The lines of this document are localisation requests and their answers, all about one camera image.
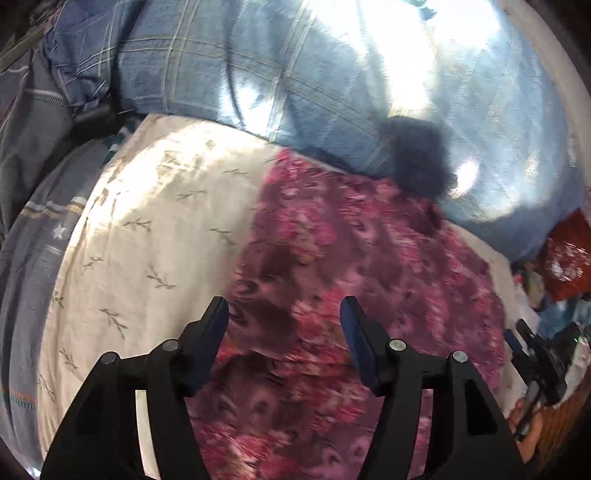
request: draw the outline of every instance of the black device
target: black device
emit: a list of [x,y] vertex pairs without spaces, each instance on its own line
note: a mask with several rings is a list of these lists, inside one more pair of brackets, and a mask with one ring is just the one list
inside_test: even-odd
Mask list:
[[529,431],[536,405],[556,405],[566,392],[566,373],[580,337],[577,324],[571,323],[551,340],[534,335],[523,319],[515,328],[527,345],[525,352],[512,330],[505,331],[505,341],[513,351],[511,363],[527,385],[522,416],[515,438],[523,440]]
[[[209,379],[228,325],[215,297],[201,321],[148,355],[103,354],[68,409],[41,480],[147,480],[141,462],[135,390],[146,390],[152,442],[162,480],[209,480],[184,397]],[[522,479],[525,468],[488,387],[464,352],[423,355],[391,339],[347,297],[340,321],[364,385],[384,396],[360,480],[406,480],[421,391],[433,389],[433,419],[423,479]]]

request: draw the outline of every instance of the pink floral blanket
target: pink floral blanket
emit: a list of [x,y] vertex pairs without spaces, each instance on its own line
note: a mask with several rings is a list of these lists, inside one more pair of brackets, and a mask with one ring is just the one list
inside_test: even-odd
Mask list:
[[[381,399],[350,361],[346,295],[419,351],[464,350],[497,388],[502,304],[486,263],[435,205],[283,150],[226,295],[212,380],[187,403],[212,478],[357,477]],[[425,392],[411,476],[426,458],[430,404]]]

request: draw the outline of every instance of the star print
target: star print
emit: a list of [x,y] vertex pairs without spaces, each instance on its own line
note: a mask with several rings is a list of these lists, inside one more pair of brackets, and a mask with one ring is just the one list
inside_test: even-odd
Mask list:
[[64,230],[66,228],[63,227],[61,225],[61,223],[59,223],[54,229],[53,229],[53,238],[59,238],[60,240],[63,240],[64,238],[62,237]]

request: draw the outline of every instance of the red bag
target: red bag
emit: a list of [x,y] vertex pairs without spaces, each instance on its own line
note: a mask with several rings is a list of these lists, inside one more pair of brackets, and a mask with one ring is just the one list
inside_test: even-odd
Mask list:
[[580,209],[554,227],[540,266],[553,300],[591,290],[591,228]]

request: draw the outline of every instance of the metal screw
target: metal screw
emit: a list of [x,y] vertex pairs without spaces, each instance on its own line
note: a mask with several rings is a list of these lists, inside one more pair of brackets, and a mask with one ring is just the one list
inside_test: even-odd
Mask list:
[[178,348],[178,340],[171,338],[170,340],[166,340],[162,344],[162,349],[166,350],[167,352],[174,352]]
[[468,360],[466,352],[462,352],[461,350],[456,350],[455,352],[453,352],[452,357],[456,362],[460,362],[461,364]]
[[390,340],[390,348],[395,352],[402,352],[406,348],[406,343],[398,339]]
[[105,365],[112,364],[115,360],[117,360],[117,354],[115,352],[103,353],[100,357],[100,361]]

